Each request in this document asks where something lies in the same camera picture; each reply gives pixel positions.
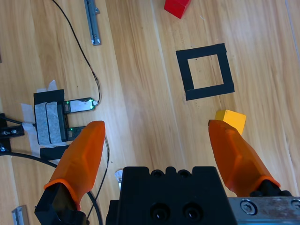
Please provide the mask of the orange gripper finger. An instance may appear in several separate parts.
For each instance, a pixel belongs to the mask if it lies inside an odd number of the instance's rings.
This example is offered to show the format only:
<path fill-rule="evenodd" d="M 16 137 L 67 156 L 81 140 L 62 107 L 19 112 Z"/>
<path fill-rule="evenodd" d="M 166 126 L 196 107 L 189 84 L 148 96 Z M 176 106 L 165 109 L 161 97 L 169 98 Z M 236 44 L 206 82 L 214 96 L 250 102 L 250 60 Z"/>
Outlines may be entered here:
<path fill-rule="evenodd" d="M 93 121 L 65 150 L 34 211 L 42 225 L 89 224 L 80 201 L 94 186 L 104 142 L 105 123 Z"/>
<path fill-rule="evenodd" d="M 210 120 L 209 137 L 225 186 L 238 197 L 291 196 L 281 190 L 256 151 L 238 130 L 221 120 Z"/>

